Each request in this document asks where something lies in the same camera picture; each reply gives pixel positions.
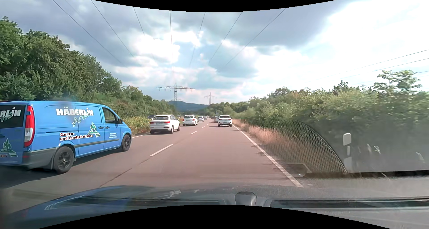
van tail light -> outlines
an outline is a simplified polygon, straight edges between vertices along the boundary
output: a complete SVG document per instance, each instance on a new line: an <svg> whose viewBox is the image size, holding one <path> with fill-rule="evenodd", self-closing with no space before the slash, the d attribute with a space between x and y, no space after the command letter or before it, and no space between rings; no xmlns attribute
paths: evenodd
<svg viewBox="0 0 429 229"><path fill-rule="evenodd" d="M34 120L33 107L27 106L27 114L25 118L25 135L24 135L24 147L28 147L33 143L34 132L36 130L36 121Z"/></svg>

van wheel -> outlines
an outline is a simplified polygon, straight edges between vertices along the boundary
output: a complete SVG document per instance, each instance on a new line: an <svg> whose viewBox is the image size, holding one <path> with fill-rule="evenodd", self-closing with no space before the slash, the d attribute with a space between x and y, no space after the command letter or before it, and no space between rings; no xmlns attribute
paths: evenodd
<svg viewBox="0 0 429 229"><path fill-rule="evenodd" d="M75 155L73 150L67 146L62 146L54 155L52 168L57 174L64 174L72 168L74 160Z"/></svg>
<svg viewBox="0 0 429 229"><path fill-rule="evenodd" d="M126 134L122 139L121 152L128 151L130 147L131 147L131 139L130 139L130 136Z"/></svg>

cloud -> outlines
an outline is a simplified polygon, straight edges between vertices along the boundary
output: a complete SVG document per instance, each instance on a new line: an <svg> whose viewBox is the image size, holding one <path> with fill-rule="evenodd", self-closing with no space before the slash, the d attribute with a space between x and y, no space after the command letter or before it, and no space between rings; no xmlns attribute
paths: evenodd
<svg viewBox="0 0 429 229"><path fill-rule="evenodd" d="M206 13L198 36L203 12L171 11L171 34L169 11L136 7L134 12L94 1L124 47L90 0L55 1L102 46L52 0L0 0L0 15L25 32L59 35L72 50L96 56L125 85L155 99L171 100L173 91L156 87L175 83L195 88L179 92L180 99L206 104L210 93L220 102L264 96L283 86L330 89L341 79L372 81L380 73L373 70L429 56L419 53L360 68L427 49L426 0L336 0L287 8L246 48L282 9L243 12L232 29L240 12ZM426 71L428 65L422 61L393 69ZM428 82L422 77L422 84Z"/></svg>

white car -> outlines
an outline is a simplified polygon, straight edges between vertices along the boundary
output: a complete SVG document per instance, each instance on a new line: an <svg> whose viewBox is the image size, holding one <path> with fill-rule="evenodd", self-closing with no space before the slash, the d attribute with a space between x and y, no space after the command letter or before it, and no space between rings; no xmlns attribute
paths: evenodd
<svg viewBox="0 0 429 229"><path fill-rule="evenodd" d="M180 131L180 122L172 114L156 115L152 119L149 129L151 134L155 132L170 132L172 134L174 130Z"/></svg>
<svg viewBox="0 0 429 229"><path fill-rule="evenodd" d="M229 116L229 115L221 115L219 117L219 120L217 122L217 126L220 127L220 126L223 126L223 125L226 125L226 126L229 126L229 127L233 126L233 120L231 119L231 116Z"/></svg>
<svg viewBox="0 0 429 229"><path fill-rule="evenodd" d="M196 126L196 125L198 125L198 120L195 117L195 115L185 115L183 117L183 120L182 120L182 125L183 126L188 126L188 125Z"/></svg>

mountain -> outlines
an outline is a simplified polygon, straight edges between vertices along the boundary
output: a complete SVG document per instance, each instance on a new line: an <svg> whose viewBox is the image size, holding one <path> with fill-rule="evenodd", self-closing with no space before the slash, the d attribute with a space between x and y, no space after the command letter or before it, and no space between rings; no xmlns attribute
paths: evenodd
<svg viewBox="0 0 429 229"><path fill-rule="evenodd" d="M188 103L184 101L169 101L168 104L174 105L179 112L197 111L208 107L208 105Z"/></svg>

